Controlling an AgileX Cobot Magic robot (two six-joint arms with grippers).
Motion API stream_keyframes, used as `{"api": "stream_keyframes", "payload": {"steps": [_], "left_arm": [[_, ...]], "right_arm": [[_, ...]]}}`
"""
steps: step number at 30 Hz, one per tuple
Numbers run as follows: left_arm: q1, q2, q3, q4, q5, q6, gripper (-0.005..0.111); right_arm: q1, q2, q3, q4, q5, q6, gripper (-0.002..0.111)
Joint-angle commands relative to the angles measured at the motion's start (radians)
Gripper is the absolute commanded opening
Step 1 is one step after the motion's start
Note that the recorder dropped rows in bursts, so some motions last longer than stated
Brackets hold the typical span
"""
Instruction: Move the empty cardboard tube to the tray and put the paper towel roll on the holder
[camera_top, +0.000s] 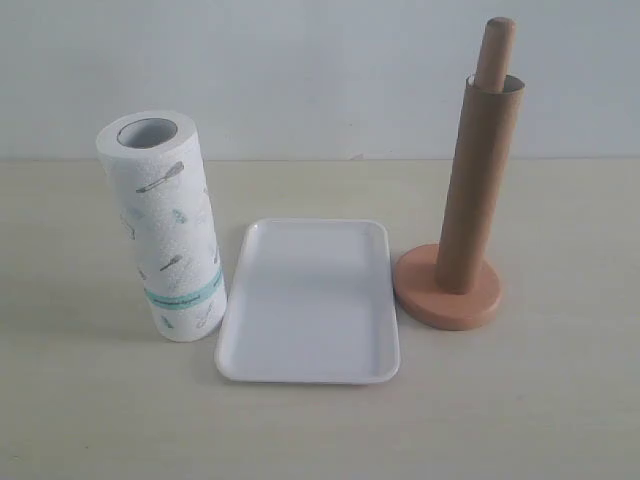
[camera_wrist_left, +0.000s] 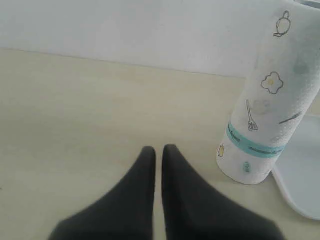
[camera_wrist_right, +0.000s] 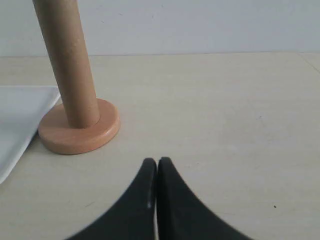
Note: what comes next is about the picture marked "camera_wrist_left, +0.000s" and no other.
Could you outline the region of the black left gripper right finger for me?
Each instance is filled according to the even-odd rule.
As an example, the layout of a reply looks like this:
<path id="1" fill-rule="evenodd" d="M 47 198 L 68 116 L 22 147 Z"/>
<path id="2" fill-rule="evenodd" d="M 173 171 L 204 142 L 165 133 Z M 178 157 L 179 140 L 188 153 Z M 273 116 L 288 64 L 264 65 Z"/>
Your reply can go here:
<path id="1" fill-rule="evenodd" d="M 274 240 L 276 225 L 209 185 L 177 146 L 162 155 L 162 203 L 169 240 Z"/>

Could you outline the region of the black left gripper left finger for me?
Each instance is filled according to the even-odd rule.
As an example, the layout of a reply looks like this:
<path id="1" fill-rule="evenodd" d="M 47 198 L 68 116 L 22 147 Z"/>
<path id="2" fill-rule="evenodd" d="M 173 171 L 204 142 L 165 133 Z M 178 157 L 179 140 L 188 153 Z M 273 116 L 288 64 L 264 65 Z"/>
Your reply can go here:
<path id="1" fill-rule="evenodd" d="M 156 152 L 142 148 L 127 174 L 101 199 L 62 220 L 51 240 L 151 240 Z"/>

